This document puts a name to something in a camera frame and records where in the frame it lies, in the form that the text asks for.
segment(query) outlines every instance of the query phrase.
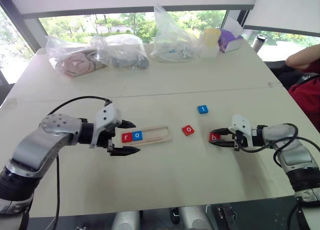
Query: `purple box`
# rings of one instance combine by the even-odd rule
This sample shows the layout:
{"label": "purple box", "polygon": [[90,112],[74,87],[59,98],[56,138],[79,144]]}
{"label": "purple box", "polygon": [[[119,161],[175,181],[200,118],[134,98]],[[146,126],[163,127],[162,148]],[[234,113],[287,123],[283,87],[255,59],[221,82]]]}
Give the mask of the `purple box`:
{"label": "purple box", "polygon": [[221,35],[218,41],[220,51],[227,53],[240,48],[243,37],[235,37],[230,31],[221,29]]}

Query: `clear plastic bag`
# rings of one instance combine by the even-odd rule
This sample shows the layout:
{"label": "clear plastic bag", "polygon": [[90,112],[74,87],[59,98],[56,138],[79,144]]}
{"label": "clear plastic bag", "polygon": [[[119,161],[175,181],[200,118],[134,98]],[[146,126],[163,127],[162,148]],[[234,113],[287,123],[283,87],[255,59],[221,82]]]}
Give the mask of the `clear plastic bag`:
{"label": "clear plastic bag", "polygon": [[115,68],[127,69],[139,67],[145,69],[149,60],[140,37],[132,34],[94,37],[91,45],[97,46],[98,61],[108,64],[112,62]]}
{"label": "clear plastic bag", "polygon": [[106,66],[97,61],[97,48],[89,45],[47,36],[45,49],[53,68],[69,77],[88,74]]}
{"label": "clear plastic bag", "polygon": [[189,62],[199,55],[198,39],[179,27],[162,6],[154,6],[157,32],[151,55],[159,62]]}

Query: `person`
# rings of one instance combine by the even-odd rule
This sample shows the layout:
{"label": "person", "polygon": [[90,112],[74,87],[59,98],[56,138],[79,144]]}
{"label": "person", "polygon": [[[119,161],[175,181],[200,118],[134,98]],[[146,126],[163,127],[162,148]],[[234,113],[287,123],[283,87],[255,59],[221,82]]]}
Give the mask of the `person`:
{"label": "person", "polygon": [[289,56],[285,64],[303,72],[302,81],[288,92],[320,132],[320,44]]}

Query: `person's arm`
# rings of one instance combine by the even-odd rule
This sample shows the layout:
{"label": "person's arm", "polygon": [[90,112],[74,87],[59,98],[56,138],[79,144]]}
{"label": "person's arm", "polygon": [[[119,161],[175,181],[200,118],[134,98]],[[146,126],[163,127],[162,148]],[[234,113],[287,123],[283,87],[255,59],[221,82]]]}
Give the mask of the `person's arm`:
{"label": "person's arm", "polygon": [[311,63],[320,59],[320,44],[307,47],[296,54],[289,56],[285,64],[299,70],[306,70]]}

